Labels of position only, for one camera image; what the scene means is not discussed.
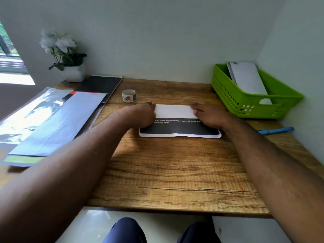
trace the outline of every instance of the forearm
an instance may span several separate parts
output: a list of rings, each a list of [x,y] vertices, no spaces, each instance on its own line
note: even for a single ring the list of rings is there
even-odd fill
[[[241,119],[233,118],[224,130],[267,208],[293,242],[322,242],[323,179]]]
[[[115,112],[0,190],[0,238],[55,241],[90,196],[129,128]]]

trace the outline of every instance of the blue pen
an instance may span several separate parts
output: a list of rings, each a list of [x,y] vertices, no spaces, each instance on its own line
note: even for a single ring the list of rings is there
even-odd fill
[[[258,132],[261,135],[269,135],[269,134],[274,134],[274,133],[282,133],[282,132],[288,132],[288,131],[293,131],[294,127],[285,127],[281,129],[275,129],[275,130],[259,130]]]

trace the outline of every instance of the green plastic basket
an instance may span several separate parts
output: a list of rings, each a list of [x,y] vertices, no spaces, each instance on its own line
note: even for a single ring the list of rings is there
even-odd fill
[[[283,118],[304,96],[268,73],[259,69],[258,72],[268,95],[242,91],[230,79],[226,64],[215,65],[212,86],[227,109],[240,118]],[[270,99],[272,105],[260,104],[265,98]]]

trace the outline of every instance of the black notebook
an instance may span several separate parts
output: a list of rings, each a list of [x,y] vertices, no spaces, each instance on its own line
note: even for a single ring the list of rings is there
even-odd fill
[[[85,79],[79,87],[65,96],[63,101],[67,101],[76,92],[81,91],[91,93],[106,93],[107,95],[103,98],[101,103],[107,103],[109,97],[115,91],[122,79],[122,77],[90,76],[89,78]]]

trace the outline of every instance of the wood grain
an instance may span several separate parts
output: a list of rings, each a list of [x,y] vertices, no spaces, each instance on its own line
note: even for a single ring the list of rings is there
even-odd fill
[[[77,85],[63,82],[57,88],[74,89]],[[188,105],[196,101],[225,109],[211,85],[123,79],[95,124],[129,105],[122,102],[124,89],[136,90],[137,103]],[[247,122],[257,130],[281,127],[273,120]],[[324,167],[291,133],[267,138],[324,177]],[[15,176],[1,168],[0,186]],[[140,138],[138,130],[128,131],[107,161],[87,205],[123,210],[269,215],[225,134],[221,139]]]

